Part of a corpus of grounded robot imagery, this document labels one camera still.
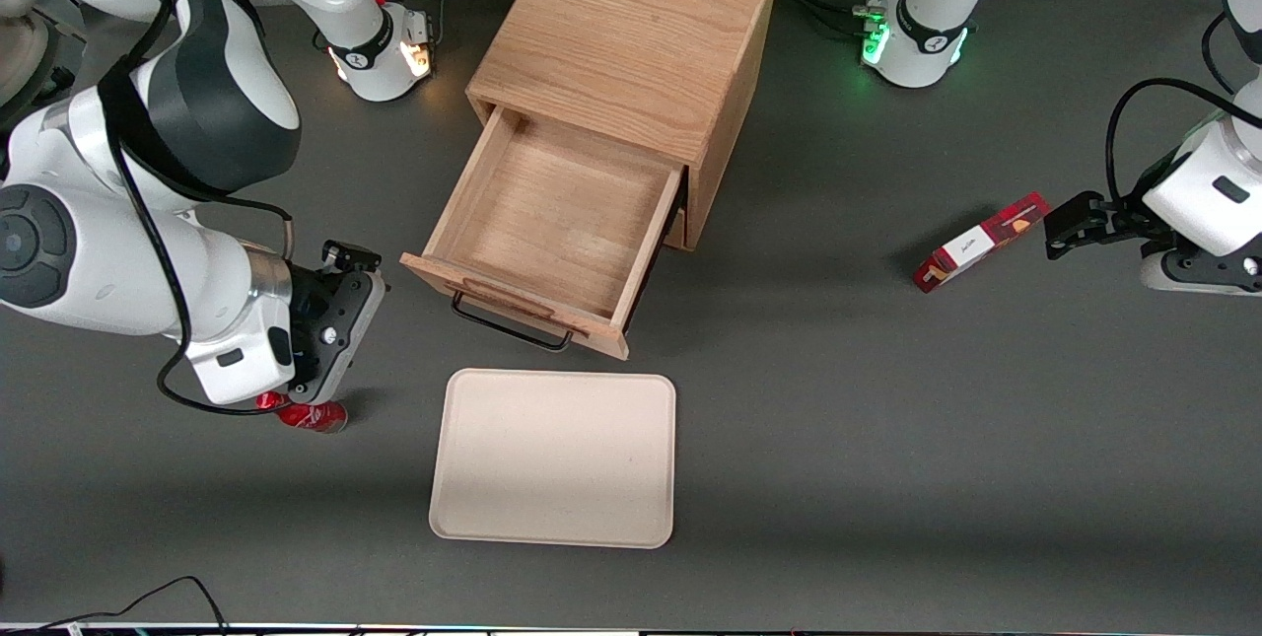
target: wooden cabinet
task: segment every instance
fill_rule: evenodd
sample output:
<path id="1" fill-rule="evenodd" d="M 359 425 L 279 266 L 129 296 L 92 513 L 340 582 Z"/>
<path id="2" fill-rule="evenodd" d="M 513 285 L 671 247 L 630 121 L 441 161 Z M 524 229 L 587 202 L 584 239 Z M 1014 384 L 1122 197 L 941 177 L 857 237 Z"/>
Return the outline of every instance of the wooden cabinet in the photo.
<path id="1" fill-rule="evenodd" d="M 472 304 L 615 357 L 654 254 L 693 250 L 771 0 L 517 0 L 467 93 L 486 124 L 422 255 Z"/>

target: open drawer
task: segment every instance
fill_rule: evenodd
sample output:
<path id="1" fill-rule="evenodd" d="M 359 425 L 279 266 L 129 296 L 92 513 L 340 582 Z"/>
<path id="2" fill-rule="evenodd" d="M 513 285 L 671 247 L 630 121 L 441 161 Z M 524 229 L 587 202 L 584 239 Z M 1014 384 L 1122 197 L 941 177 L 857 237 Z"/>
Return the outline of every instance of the open drawer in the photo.
<path id="1" fill-rule="evenodd" d="M 545 350 L 573 341 L 627 358 L 627 322 L 681 177 L 640 148 L 500 106 L 424 254 L 400 261 L 464 318 Z"/>

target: red box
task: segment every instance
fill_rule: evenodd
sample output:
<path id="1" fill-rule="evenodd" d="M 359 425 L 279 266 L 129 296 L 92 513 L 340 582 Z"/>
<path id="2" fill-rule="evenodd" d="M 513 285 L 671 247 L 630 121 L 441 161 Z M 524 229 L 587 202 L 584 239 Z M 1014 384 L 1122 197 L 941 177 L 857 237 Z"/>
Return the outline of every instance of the red box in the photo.
<path id="1" fill-rule="evenodd" d="M 1025 235 L 1037 222 L 1051 212 L 1037 192 L 1030 192 L 1015 204 L 1006 206 L 992 218 L 969 228 L 959 237 L 938 246 L 938 250 L 925 264 L 920 264 L 916 271 L 916 286 L 924 293 L 933 292 L 952 278 L 959 276 L 964 269 L 973 266 L 997 250 L 1002 250 L 1010 241 Z"/>

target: black metal handle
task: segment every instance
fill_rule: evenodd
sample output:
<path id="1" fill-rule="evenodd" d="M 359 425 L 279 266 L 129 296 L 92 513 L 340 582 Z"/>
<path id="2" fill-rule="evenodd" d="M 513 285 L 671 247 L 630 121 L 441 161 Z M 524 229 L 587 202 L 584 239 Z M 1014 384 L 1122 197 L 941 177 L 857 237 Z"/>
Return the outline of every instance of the black metal handle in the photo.
<path id="1" fill-rule="evenodd" d="M 565 336 L 559 341 L 559 343 L 548 343 L 548 341 L 540 341 L 539 338 L 534 338 L 533 336 L 526 336 L 520 331 L 514 331 L 512 327 L 500 326 L 493 321 L 487 321 L 487 318 L 478 318 L 473 315 L 473 313 L 469 313 L 467 312 L 467 309 L 461 308 L 462 300 L 464 300 L 464 292 L 456 292 L 454 294 L 452 294 L 452 313 L 456 313 L 456 315 L 464 318 L 464 321 L 472 321 L 478 326 L 490 327 L 490 329 L 492 331 L 500 331 L 500 333 L 510 336 L 510 338 L 524 341 L 524 343 L 531 343 L 536 348 L 548 350 L 549 353 L 562 352 L 564 348 L 569 347 L 569 341 L 574 339 L 574 332 L 565 331 Z"/>

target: table surface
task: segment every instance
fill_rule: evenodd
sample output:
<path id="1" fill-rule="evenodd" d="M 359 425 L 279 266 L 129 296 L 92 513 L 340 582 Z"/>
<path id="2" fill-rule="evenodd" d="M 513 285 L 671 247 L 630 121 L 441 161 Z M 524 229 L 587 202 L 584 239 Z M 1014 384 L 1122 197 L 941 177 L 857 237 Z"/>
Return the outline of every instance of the table surface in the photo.
<path id="1" fill-rule="evenodd" d="M 293 170 L 247 194 L 292 209 L 299 261 L 355 241 L 394 285 L 343 385 L 346 433 L 202 416 L 153 390 L 169 341 L 0 313 L 0 620 L 119 608 L 192 573 L 242 622 L 1257 632 L 1257 308 L 1142 289 L 1136 246 L 1050 264 L 1026 240 L 933 295 L 910 280 L 1029 191 L 1103 186 L 1128 85 L 1210 82 L 1198 39 L 1219 0 L 983 0 L 925 92 L 881 83 L 853 39 L 777 1 L 711 223 L 695 254 L 661 255 L 626 363 L 462 322 L 394 261 L 423 249 L 477 141 L 463 88 L 507 8 L 451 1 L 437 78 L 386 105 L 338 82 L 300 11 L 264 13 L 304 136 Z M 1249 73 L 1225 34 L 1217 48 Z M 1205 111 L 1136 101 L 1122 174 Z M 279 241 L 266 215 L 203 218 Z M 435 538 L 461 367 L 670 376 L 673 539 Z M 135 617 L 208 615 L 189 591 Z"/>

